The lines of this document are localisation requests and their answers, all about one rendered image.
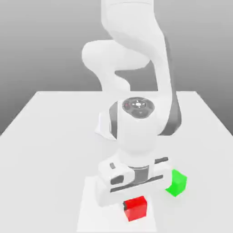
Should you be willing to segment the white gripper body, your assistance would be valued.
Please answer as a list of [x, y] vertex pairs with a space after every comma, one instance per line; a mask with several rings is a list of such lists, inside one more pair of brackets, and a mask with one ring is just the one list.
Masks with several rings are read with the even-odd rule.
[[168, 163], [156, 164], [153, 177], [138, 185], [130, 183], [124, 186], [108, 187], [103, 179], [98, 176], [95, 188], [96, 200], [100, 207], [105, 207], [139, 196], [147, 196], [154, 191], [167, 189], [171, 184], [172, 167]]

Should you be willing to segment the small red cube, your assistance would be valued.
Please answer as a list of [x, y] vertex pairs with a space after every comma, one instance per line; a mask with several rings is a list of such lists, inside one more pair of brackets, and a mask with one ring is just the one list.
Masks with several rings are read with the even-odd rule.
[[147, 201], [144, 196], [128, 199], [123, 202], [123, 209], [129, 222], [147, 215]]

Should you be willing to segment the small green cube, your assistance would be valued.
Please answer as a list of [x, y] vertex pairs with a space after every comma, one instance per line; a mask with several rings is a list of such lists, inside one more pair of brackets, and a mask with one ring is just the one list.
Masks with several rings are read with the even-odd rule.
[[178, 170], [172, 170], [172, 183], [170, 187], [165, 189], [172, 196], [176, 197], [186, 189], [187, 176], [180, 173]]

